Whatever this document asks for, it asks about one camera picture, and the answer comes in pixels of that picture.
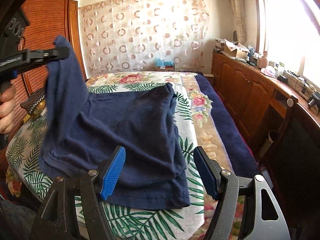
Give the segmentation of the person's left hand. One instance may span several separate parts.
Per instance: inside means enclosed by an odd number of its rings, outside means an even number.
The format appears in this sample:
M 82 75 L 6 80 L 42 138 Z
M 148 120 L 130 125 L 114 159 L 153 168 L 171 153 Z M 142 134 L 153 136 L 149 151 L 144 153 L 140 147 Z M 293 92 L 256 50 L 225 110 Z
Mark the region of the person's left hand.
M 16 87 L 14 84 L 1 93 L 0 106 L 0 132 L 1 134 L 8 134 L 14 127 L 14 108 L 16 106 L 15 100 Z

